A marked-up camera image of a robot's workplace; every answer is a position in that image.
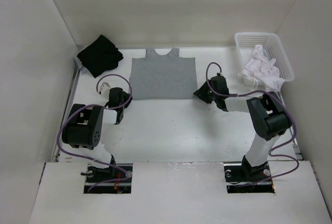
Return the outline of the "grey tank top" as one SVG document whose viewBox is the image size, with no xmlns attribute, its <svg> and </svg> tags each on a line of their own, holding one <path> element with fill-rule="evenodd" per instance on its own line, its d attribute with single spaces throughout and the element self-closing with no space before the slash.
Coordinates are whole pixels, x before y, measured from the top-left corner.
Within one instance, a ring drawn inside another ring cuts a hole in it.
<svg viewBox="0 0 332 224">
<path fill-rule="evenodd" d="M 135 100 L 189 100 L 198 89 L 196 59 L 179 56 L 179 49 L 159 54 L 147 48 L 133 58 L 130 84 Z"/>
</svg>

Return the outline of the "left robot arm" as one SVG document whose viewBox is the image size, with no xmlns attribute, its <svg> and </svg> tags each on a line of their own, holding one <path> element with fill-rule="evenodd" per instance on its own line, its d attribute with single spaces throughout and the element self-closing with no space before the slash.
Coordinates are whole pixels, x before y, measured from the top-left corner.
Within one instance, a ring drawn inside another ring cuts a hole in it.
<svg viewBox="0 0 332 224">
<path fill-rule="evenodd" d="M 115 179 L 116 169 L 123 169 L 114 163 L 113 155 L 101 143 L 102 127 L 104 124 L 120 124 L 124 110 L 132 101 L 132 95 L 119 87 L 109 88 L 106 92 L 108 101 L 105 105 L 73 104 L 58 132 L 57 146 L 68 156 L 100 165 L 99 176 L 109 182 Z"/>
</svg>

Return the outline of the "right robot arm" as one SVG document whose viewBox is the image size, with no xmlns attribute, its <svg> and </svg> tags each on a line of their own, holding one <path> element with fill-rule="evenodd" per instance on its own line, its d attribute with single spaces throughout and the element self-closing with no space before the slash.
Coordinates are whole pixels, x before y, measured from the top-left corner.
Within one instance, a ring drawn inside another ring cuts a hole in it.
<svg viewBox="0 0 332 224">
<path fill-rule="evenodd" d="M 250 115 L 255 137 L 244 155 L 240 172 L 244 179 L 253 180 L 267 167 L 270 149 L 292 122 L 275 92 L 260 92 L 258 96 L 229 94 L 226 78 L 221 74 L 206 81 L 194 96 L 207 104 L 215 103 L 222 111 L 236 111 Z"/>
</svg>

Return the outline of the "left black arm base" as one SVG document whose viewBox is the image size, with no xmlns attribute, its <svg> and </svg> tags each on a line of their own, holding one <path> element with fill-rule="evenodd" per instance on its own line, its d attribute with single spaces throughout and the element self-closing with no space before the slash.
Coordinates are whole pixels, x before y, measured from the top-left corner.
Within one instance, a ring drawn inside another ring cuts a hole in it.
<svg viewBox="0 0 332 224">
<path fill-rule="evenodd" d="M 84 194 L 130 194 L 132 178 L 125 172 L 112 168 L 98 168 L 89 164 L 87 171 L 81 173 L 85 178 Z"/>
</svg>

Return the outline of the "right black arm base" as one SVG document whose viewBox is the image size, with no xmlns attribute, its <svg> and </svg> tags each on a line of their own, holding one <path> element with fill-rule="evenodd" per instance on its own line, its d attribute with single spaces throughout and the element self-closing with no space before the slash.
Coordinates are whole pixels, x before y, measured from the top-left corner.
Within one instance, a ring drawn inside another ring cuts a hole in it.
<svg viewBox="0 0 332 224">
<path fill-rule="evenodd" d="M 272 179 L 261 182 L 271 176 L 268 162 L 251 167 L 243 159 L 241 163 L 224 164 L 224 171 L 228 193 L 274 193 Z"/>
</svg>

